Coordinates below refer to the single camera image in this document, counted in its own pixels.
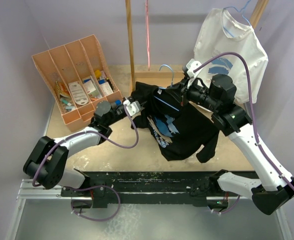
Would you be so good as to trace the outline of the black t-shirt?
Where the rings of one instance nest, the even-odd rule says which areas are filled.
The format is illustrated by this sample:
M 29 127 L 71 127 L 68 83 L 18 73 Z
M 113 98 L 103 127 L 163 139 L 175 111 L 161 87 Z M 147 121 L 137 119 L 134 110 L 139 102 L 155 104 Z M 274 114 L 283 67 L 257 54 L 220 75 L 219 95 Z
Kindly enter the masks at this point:
M 215 156 L 220 131 L 192 104 L 181 106 L 164 89 L 138 81 L 131 97 L 143 104 L 133 119 L 135 126 L 149 129 L 167 161 L 195 154 L 200 163 L 206 163 Z

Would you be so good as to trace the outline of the blue wire hanger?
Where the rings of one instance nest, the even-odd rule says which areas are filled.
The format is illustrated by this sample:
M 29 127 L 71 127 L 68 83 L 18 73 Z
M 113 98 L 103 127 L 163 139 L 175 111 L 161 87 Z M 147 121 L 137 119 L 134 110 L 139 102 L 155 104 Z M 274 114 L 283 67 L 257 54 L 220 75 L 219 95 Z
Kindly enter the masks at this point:
M 168 68 L 171 73 L 169 73 L 169 72 L 160 72 L 163 67 Z M 169 79 L 170 79 L 170 87 L 174 83 L 175 72 L 172 69 L 172 67 L 167 65 L 167 64 L 162 64 L 159 67 L 158 72 L 153 72 L 152 74 L 153 74 L 154 82 L 157 83 L 158 85 L 161 84 L 161 83 L 168 83 Z M 180 109 L 174 103 L 174 100 L 173 100 L 174 98 L 172 96 L 170 96 L 168 93 L 165 93 L 165 87 L 159 86 L 158 88 L 159 88 L 159 90 L 157 90 L 156 95 L 153 94 L 153 97 L 155 99 L 157 99 L 158 101 L 160 101 L 161 103 L 165 104 L 167 107 L 170 107 L 173 110 L 179 112 Z

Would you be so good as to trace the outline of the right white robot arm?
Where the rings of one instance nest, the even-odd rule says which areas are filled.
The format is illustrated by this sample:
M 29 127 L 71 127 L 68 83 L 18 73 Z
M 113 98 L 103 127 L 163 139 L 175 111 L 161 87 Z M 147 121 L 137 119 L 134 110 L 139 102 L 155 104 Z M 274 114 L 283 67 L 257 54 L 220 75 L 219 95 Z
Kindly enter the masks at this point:
M 234 103 L 237 87 L 228 75 L 215 75 L 209 87 L 199 86 L 198 81 L 184 76 L 179 83 L 181 103 L 190 101 L 212 111 L 214 125 L 240 149 L 257 174 L 251 179 L 220 170 L 210 179 L 210 192 L 251 199 L 262 213 L 271 215 L 294 197 L 294 176 L 267 149 L 247 112 Z

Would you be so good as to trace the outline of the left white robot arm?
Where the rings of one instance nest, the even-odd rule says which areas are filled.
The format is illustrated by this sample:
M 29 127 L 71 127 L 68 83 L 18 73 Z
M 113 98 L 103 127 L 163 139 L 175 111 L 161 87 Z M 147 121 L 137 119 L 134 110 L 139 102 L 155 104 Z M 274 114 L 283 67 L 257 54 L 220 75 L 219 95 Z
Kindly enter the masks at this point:
M 59 138 L 41 137 L 23 166 L 23 172 L 32 179 L 33 187 L 52 189 L 55 186 L 72 189 L 78 196 L 90 191 L 89 177 L 79 170 L 66 169 L 71 156 L 90 147 L 112 142 L 111 125 L 140 113 L 145 101 L 125 98 L 120 104 L 101 101 L 90 123 L 84 129 Z

